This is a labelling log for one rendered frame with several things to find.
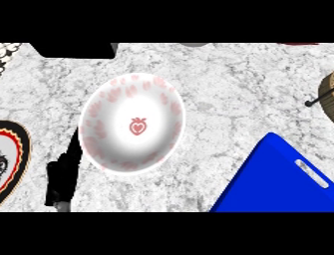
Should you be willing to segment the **white bowl with pink hearts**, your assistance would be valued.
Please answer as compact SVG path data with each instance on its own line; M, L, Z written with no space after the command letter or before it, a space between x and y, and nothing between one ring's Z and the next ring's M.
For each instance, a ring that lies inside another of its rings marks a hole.
M81 110L78 140L88 162L116 175L152 170L173 154L183 128L173 85L152 74L119 75L99 86Z

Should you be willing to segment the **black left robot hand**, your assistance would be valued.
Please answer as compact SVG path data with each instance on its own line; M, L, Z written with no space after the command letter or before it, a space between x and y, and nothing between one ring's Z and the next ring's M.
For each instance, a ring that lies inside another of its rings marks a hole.
M57 160L50 161L46 165L46 206L53 206L57 202L71 202L77 186L81 155L78 133L74 132L66 151L59 155Z

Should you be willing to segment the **black appliance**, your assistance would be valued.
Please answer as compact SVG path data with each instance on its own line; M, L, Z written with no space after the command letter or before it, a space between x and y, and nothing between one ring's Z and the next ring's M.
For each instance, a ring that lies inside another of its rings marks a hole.
M114 59L116 43L32 43L35 51L44 58Z

